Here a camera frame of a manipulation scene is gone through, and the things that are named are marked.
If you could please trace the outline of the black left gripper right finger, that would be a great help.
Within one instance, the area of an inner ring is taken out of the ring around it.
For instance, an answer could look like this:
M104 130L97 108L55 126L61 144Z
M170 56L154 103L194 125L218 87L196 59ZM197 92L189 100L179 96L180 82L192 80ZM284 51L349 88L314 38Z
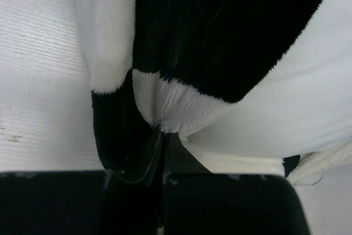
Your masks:
M300 200L283 177L211 173L166 136L165 234L310 234Z

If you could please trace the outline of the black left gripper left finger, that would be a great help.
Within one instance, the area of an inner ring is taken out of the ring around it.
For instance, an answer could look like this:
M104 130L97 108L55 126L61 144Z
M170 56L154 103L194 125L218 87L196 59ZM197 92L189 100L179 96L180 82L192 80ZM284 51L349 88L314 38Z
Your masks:
M1 234L157 234L163 134L114 170L1 173Z

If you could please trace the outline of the black white checkered pillowcase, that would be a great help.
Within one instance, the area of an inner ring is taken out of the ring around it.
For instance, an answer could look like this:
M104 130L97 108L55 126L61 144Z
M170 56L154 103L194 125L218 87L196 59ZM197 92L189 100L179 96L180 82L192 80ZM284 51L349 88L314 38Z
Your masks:
M295 185L351 163L351 0L74 0L102 166L154 131L210 171Z

